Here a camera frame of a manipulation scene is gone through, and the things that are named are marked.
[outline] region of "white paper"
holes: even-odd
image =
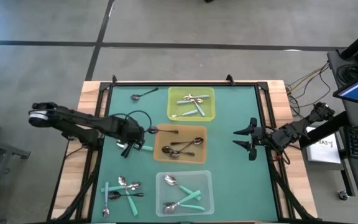
[[[306,131],[313,130],[312,127],[307,127]],[[340,164],[338,148],[336,145],[335,134],[325,137],[324,139],[314,143],[306,148],[309,161],[314,162],[331,162]]]

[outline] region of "yellow container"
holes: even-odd
[[[155,137],[153,158],[160,162],[181,162],[189,164],[203,164],[206,160],[206,128],[204,126],[190,126],[179,124],[159,124],[157,127],[161,130],[178,130],[178,134],[173,134],[165,131],[160,131]],[[191,144],[186,147],[183,152],[194,152],[195,156],[188,156],[181,154],[179,158],[172,159],[169,154],[162,152],[164,146],[171,146],[171,142],[186,142],[192,141],[195,138],[201,137],[204,139],[203,143],[195,146]],[[180,150],[185,147],[187,143],[171,146],[173,150]]]
[[[183,114],[197,110],[194,103],[178,104],[178,101],[183,101],[183,97],[189,94],[193,96],[209,95],[208,98],[202,98],[204,102],[198,104],[204,111],[205,116],[197,112],[186,116],[172,117],[173,114]],[[168,89],[167,116],[172,121],[212,121],[215,118],[214,89],[211,87],[170,87]]]

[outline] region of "desk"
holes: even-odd
[[[211,83],[221,83],[222,81],[204,81]],[[277,126],[282,126],[286,123],[292,121],[292,115],[289,107],[289,102],[287,99],[287,94],[284,87],[284,82],[281,80],[272,80],[272,81],[262,81],[268,83],[270,101],[272,102],[274,118]],[[98,100],[99,86],[101,82],[84,82],[83,89],[81,91],[80,102],[78,104],[77,110],[84,113],[94,114],[96,108],[96,102]],[[103,101],[101,103],[101,108],[99,109],[100,115],[103,116],[104,109],[106,107],[107,93],[104,93]],[[264,111],[264,116],[267,125],[270,124],[269,120],[269,110],[266,104],[266,100],[262,97],[262,106]],[[76,141],[69,143],[67,147],[67,153],[78,149],[80,144]],[[58,180],[57,190],[54,195],[54,200],[52,200],[51,209],[48,218],[56,218],[61,215],[64,210],[69,206],[71,201],[75,198],[78,193],[81,182],[83,180],[85,160],[87,155],[87,150],[82,150],[76,154],[71,155],[64,163],[62,168],[62,173]],[[301,152],[297,149],[288,148],[287,154],[291,159],[291,165],[286,166],[286,172],[288,177],[289,186],[295,196],[298,198],[300,203],[307,209],[307,211],[313,216],[317,217],[316,208],[314,206],[313,196],[311,194],[311,189],[306,174],[305,164]],[[92,163],[90,169],[92,170],[96,162],[97,152],[93,152]],[[91,191],[89,190],[85,197],[84,206],[82,208],[82,214],[77,218],[86,218],[90,215],[88,212],[90,207],[90,195]],[[283,216],[288,216],[288,211],[286,210],[286,200],[282,192],[280,193],[280,204],[283,209]]]

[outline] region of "wooden table frame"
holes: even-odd
[[[292,122],[292,115],[285,92],[284,83],[281,80],[261,80],[261,81],[247,81],[241,80],[235,83],[231,81],[121,81],[115,80],[112,82],[84,82],[81,92],[81,98],[78,105],[78,111],[83,113],[95,114],[95,116],[104,116],[108,114],[109,105],[111,101],[111,91],[114,85],[242,85],[255,86],[257,102],[259,107],[261,124],[264,126],[271,126],[276,128],[286,123]],[[70,141],[67,147],[66,154],[78,149],[80,143],[78,141]],[[269,153],[267,157],[272,158],[275,154]],[[314,206],[313,196],[311,194],[310,185],[308,182],[305,164],[301,152],[298,149],[289,147],[286,149],[288,156],[292,161],[291,166],[285,165],[282,161],[275,162],[275,168],[279,170],[286,184],[289,184],[291,191],[298,198],[300,203],[307,209],[307,211],[314,217],[317,216]],[[75,198],[79,189],[84,185],[90,173],[95,167],[99,167],[101,160],[101,153],[97,149],[82,150],[70,156],[66,161],[63,160],[62,169],[57,182],[57,187],[51,202],[50,211],[47,220],[59,217],[65,209],[69,206],[71,201]],[[284,196],[281,188],[272,180],[272,189],[276,204],[278,218],[299,218],[299,215],[294,212],[293,207],[288,203],[288,199]],[[80,206],[71,219],[90,221],[93,210],[93,200],[96,187],[92,187],[86,193],[86,196],[81,201]]]

